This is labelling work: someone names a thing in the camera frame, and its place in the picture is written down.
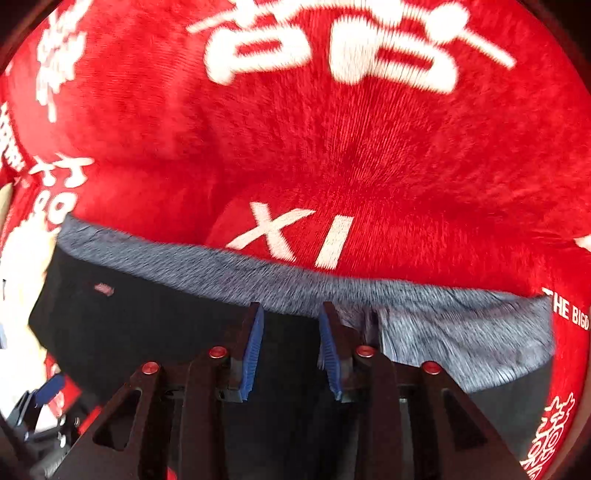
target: red bolt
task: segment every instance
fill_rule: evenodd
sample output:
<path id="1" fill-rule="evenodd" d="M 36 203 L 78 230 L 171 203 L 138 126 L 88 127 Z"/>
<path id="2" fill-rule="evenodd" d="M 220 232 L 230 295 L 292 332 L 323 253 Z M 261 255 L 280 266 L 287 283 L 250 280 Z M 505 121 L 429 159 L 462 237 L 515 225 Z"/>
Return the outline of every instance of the red bolt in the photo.
<path id="1" fill-rule="evenodd" d="M 429 375 L 438 375 L 441 373 L 443 368 L 437 362 L 429 360 L 421 365 L 421 368 L 424 372 L 428 373 Z"/>
<path id="2" fill-rule="evenodd" d="M 359 345 L 355 352 L 361 358 L 372 358 L 375 355 L 375 348 L 369 345 Z"/>
<path id="3" fill-rule="evenodd" d="M 142 372 L 146 375 L 155 374 L 158 370 L 160 370 L 160 365 L 156 362 L 146 362 L 142 366 Z"/>
<path id="4" fill-rule="evenodd" d="M 224 358 L 228 354 L 228 350 L 223 346 L 215 346 L 209 351 L 211 358 Z"/>

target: red plush fabric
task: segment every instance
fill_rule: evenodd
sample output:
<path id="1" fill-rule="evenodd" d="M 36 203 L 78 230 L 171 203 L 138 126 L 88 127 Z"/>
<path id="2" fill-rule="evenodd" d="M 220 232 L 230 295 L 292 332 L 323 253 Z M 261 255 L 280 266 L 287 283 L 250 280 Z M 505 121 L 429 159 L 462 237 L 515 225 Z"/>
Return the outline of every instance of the red plush fabric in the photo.
<path id="1" fill-rule="evenodd" d="M 591 99 L 546 28 L 516 0 L 237 3 L 216 22 L 236 5 L 68 0 L 29 36 L 1 80 L 27 167 L 0 245 L 36 205 L 50 227 L 73 209 L 152 241 L 336 275 L 545 288 L 548 405 L 576 409 L 591 257 L 573 239 L 591 233 Z M 66 11 L 63 39 L 50 23 Z M 77 54 L 60 57 L 67 41 Z M 278 48 L 281 61 L 261 54 Z M 84 181 L 68 158 L 83 159 Z M 54 183 L 40 160 L 56 164 Z M 294 209 L 314 212 L 272 222 Z M 236 240 L 260 225 L 271 238 Z M 532 478 L 573 414 L 538 432 Z"/>

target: white logo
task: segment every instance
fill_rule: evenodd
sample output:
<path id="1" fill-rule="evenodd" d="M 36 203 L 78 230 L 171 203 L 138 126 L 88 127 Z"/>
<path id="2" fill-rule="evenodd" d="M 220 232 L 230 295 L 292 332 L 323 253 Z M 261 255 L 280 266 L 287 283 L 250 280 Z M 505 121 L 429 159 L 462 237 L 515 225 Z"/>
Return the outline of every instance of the white logo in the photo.
<path id="1" fill-rule="evenodd" d="M 531 442 L 527 459 L 520 462 L 531 480 L 538 478 L 544 465 L 553 457 L 574 404 L 574 394 L 571 392 L 565 402 L 561 403 L 559 397 L 554 397 L 552 403 L 544 409 L 542 423 Z"/>
<path id="2" fill-rule="evenodd" d="M 542 291 L 546 295 L 554 297 L 554 313 L 557 313 L 566 320 L 571 318 L 575 325 L 580 326 L 584 330 L 589 330 L 589 315 L 584 313 L 583 310 L 569 302 L 562 295 L 559 295 L 558 292 L 545 287 L 542 287 Z"/>
<path id="3" fill-rule="evenodd" d="M 41 64 L 37 74 L 37 101 L 47 105 L 51 123 L 57 121 L 53 95 L 68 80 L 74 80 L 74 64 L 80 60 L 86 47 L 86 32 L 74 35 L 78 22 L 88 11 L 92 0 L 76 3 L 57 18 L 57 10 L 49 15 L 49 28 L 43 31 L 37 46 L 37 60 Z"/>
<path id="4" fill-rule="evenodd" d="M 242 250 L 257 238 L 265 235 L 269 252 L 273 258 L 295 262 L 296 256 L 281 233 L 281 229 L 302 220 L 302 218 L 313 215 L 316 211 L 296 208 L 272 220 L 269 206 L 266 203 L 251 202 L 250 205 L 256 220 L 256 227 L 237 236 L 226 247 Z M 335 216 L 314 266 L 328 270 L 336 268 L 352 224 L 353 217 Z"/>
<path id="5" fill-rule="evenodd" d="M 236 7 L 187 27 L 189 33 L 216 28 L 204 55 L 207 75 L 213 82 L 229 85 L 237 73 L 272 72 L 305 65 L 312 57 L 306 34 L 290 24 L 301 11 L 354 8 L 371 13 L 373 21 L 345 15 L 335 20 L 330 33 L 329 67 L 333 78 L 355 85 L 368 76 L 404 83 L 437 93 L 450 93 L 457 83 L 455 59 L 442 48 L 460 40 L 511 69 L 515 59 L 506 51 L 467 27 L 468 10 L 457 2 L 433 10 L 401 0 L 279 0 L 257 5 L 254 0 L 232 0 Z M 273 15 L 278 25 L 255 27 L 259 17 Z M 393 30 L 403 18 L 421 22 L 426 38 Z M 219 27 L 234 22 L 242 30 Z M 279 47 L 240 53 L 244 46 L 275 42 Z M 378 57 L 380 49 L 401 52 L 431 63 L 429 68 Z"/>
<path id="6" fill-rule="evenodd" d="M 43 174 L 43 185 L 46 187 L 53 187 L 56 184 L 57 179 L 51 173 L 55 168 L 66 168 L 70 170 L 70 176 L 65 179 L 64 187 L 67 189 L 75 189 L 86 183 L 88 177 L 84 175 L 82 167 L 92 165 L 94 160 L 86 157 L 68 157 L 62 153 L 57 152 L 56 156 L 60 157 L 61 160 L 55 161 L 54 163 L 46 163 L 37 155 L 33 158 L 37 162 L 29 173 L 31 175 L 35 173 Z M 33 204 L 33 211 L 36 213 L 42 212 L 44 208 L 49 204 L 47 208 L 47 219 L 55 224 L 61 225 L 66 218 L 66 215 L 71 212 L 78 201 L 78 195 L 74 192 L 61 192 L 55 195 L 52 200 L 51 192 L 49 190 L 42 190 Z"/>
<path id="7" fill-rule="evenodd" d="M 8 103 L 2 104 L 0 111 L 0 155 L 4 154 L 4 158 L 9 166 L 16 171 L 21 171 L 25 167 L 22 160 L 22 155 L 18 150 L 17 142 L 14 138 L 14 131 L 10 125 L 10 117 L 8 116 Z"/>

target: small red tag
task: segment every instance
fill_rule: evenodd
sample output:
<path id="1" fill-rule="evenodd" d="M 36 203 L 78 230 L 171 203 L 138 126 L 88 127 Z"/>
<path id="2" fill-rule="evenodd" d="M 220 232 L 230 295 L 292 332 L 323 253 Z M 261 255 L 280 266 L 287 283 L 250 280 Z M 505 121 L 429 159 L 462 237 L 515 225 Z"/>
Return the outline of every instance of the small red tag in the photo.
<path id="1" fill-rule="evenodd" d="M 109 287 L 105 283 L 97 283 L 95 285 L 95 290 L 100 291 L 101 293 L 104 293 L 108 297 L 110 297 L 111 295 L 113 295 L 113 293 L 115 293 L 115 289 L 113 287 Z"/>

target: white chinese characters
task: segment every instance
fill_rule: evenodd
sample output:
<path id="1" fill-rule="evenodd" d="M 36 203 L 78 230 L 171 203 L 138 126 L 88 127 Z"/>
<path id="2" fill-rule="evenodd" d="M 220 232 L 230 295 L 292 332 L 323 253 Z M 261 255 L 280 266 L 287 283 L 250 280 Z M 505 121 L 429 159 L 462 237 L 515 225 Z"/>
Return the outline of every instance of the white chinese characters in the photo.
<path id="1" fill-rule="evenodd" d="M 469 11 L 458 2 L 448 2 L 433 10 L 406 4 L 401 0 L 280 0 L 257 5 L 254 0 L 232 0 L 230 11 L 189 25 L 189 33 L 216 28 L 210 37 L 204 63 L 210 80 L 229 85 L 237 73 L 273 72 L 303 66 L 312 57 L 307 37 L 300 26 L 290 23 L 303 10 L 354 8 L 371 13 L 373 20 L 344 15 L 332 26 L 329 68 L 333 78 L 354 85 L 368 76 L 436 93 L 454 90 L 458 70 L 455 59 L 443 45 L 460 40 L 507 69 L 515 59 L 503 49 L 467 28 Z M 254 27 L 257 19 L 273 15 L 277 25 Z M 393 30 L 403 18 L 422 23 L 425 37 Z M 242 30 L 219 27 L 235 22 Z M 240 53 L 241 47 L 263 46 L 273 41 L 274 48 Z M 386 49 L 413 56 L 430 67 L 378 57 Z"/>
<path id="2" fill-rule="evenodd" d="M 92 158 L 69 157 L 59 152 L 56 153 L 56 156 L 61 160 L 53 163 L 47 163 L 37 155 L 33 156 L 37 165 L 29 170 L 29 173 L 41 173 L 43 185 L 46 187 L 53 187 L 56 184 L 57 179 L 52 173 L 56 168 L 70 170 L 70 176 L 64 181 L 64 187 L 67 189 L 75 189 L 86 182 L 88 177 L 84 174 L 82 167 L 92 165 L 94 163 Z M 35 199 L 33 211 L 42 212 L 47 207 L 47 219 L 55 225 L 61 225 L 66 215 L 74 209 L 77 201 L 78 195 L 74 192 L 61 192 L 51 198 L 49 190 L 42 190 Z"/>
<path id="3" fill-rule="evenodd" d="M 49 28 L 43 31 L 37 46 L 40 63 L 37 74 L 37 101 L 47 105 L 50 122 L 57 121 L 57 109 L 53 95 L 60 93 L 63 83 L 74 80 L 74 65 L 86 47 L 86 32 L 76 33 L 78 22 L 88 11 L 92 0 L 76 0 L 59 18 L 57 10 L 49 15 Z"/>
<path id="4" fill-rule="evenodd" d="M 16 171 L 21 171 L 25 166 L 10 124 L 7 102 L 2 104 L 0 110 L 0 155 L 4 155 L 7 164 Z"/>
<path id="5" fill-rule="evenodd" d="M 564 425 L 570 417 L 570 411 L 574 408 L 575 399 L 571 392 L 569 397 L 560 402 L 559 397 L 554 397 L 552 403 L 544 409 L 542 423 L 538 427 L 532 446 L 527 454 L 527 459 L 521 462 L 521 466 L 531 480 L 536 480 L 543 470 L 544 465 L 552 458 L 556 451 L 558 441 L 564 433 Z"/>

